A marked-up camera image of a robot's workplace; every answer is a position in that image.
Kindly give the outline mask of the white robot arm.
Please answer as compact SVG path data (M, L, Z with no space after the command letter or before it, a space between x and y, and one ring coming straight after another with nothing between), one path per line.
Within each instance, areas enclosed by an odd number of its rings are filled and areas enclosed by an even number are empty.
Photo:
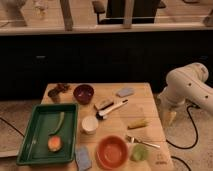
M167 86L158 95L164 127L172 123L176 116L175 108L183 105L186 99L213 114L213 88L205 83L208 76L208 69L202 63L191 63L167 74Z

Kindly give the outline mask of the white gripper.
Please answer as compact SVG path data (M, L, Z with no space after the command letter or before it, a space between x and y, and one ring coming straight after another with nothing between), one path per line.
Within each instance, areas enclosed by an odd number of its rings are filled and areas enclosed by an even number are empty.
M170 87L165 87L163 91L158 95L158 99L166 108L179 107L185 103L185 98ZM174 109L168 110L167 120L169 125L172 124L176 115L177 112Z

